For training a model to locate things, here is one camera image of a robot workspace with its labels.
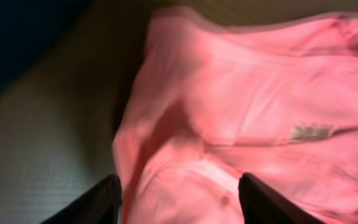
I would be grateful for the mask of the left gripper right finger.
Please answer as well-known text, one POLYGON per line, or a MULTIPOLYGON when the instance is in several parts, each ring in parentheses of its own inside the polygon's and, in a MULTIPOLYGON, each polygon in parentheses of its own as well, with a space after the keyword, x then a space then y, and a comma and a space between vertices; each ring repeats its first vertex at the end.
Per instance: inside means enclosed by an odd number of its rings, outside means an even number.
POLYGON ((323 224, 251 173, 242 175, 238 190, 245 224, 323 224))

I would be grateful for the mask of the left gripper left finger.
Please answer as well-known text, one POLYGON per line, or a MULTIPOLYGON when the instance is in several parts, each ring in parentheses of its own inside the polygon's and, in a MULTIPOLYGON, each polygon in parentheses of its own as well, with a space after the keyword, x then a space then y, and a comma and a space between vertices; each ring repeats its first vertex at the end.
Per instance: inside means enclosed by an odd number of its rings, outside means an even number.
POLYGON ((121 205, 121 180, 111 174, 42 224, 117 224, 121 205))

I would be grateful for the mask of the pink t-shirt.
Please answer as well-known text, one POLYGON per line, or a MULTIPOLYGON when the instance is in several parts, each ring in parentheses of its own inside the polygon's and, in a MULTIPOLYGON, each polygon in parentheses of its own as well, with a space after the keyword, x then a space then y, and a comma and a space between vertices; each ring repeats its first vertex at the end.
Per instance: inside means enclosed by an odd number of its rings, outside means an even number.
POLYGON ((154 12, 112 149, 123 223, 243 223, 245 172, 358 223, 358 12, 245 27, 154 12))

